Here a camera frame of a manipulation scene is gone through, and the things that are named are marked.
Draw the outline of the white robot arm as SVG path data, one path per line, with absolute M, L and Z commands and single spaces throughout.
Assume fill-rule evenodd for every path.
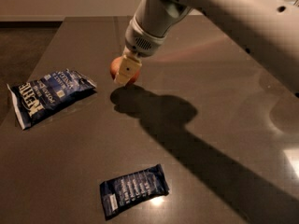
M 142 0 L 125 33 L 114 80 L 126 85 L 171 27 L 205 15 L 293 94 L 299 93 L 299 6 L 283 0 Z

